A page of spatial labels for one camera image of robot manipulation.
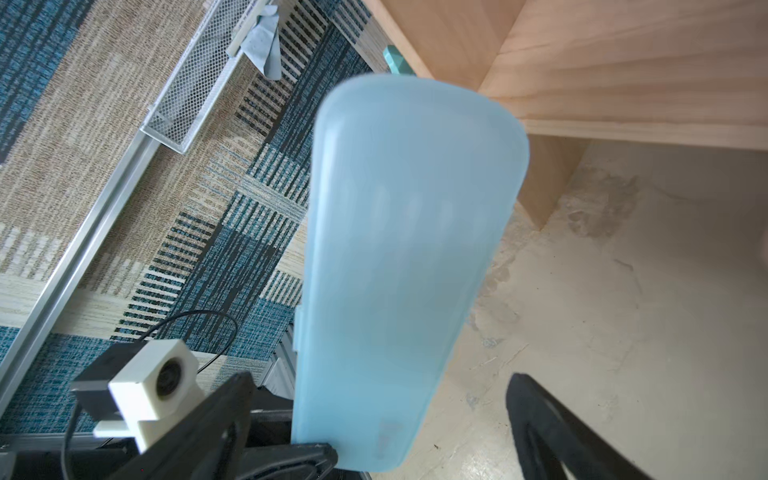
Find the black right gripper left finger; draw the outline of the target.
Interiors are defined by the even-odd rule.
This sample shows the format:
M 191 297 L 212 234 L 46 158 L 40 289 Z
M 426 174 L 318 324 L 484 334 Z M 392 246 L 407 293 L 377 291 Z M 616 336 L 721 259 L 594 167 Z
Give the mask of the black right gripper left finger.
M 145 453 L 113 479 L 233 479 L 250 429 L 254 381 L 230 377 Z

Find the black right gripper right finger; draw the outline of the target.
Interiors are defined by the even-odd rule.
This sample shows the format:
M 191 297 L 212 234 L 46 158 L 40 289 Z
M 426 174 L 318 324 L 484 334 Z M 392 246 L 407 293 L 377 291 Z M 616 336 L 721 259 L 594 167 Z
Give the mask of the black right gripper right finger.
M 526 479 L 648 477 L 527 374 L 512 375 L 506 408 Z

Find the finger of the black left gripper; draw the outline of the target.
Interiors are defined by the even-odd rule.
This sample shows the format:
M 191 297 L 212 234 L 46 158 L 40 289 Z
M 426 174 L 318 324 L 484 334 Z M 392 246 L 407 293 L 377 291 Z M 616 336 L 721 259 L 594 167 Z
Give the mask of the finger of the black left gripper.
M 237 479 L 323 479 L 336 466 L 338 454 L 329 444 L 288 444 L 248 448 Z

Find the light blue pencil case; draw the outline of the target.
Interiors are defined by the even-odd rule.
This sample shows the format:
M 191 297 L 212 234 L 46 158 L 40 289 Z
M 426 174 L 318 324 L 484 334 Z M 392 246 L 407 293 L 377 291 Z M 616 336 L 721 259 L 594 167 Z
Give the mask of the light blue pencil case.
M 343 470 L 407 457 L 530 159 L 490 99 L 415 76 L 335 87 L 313 128 L 292 441 Z

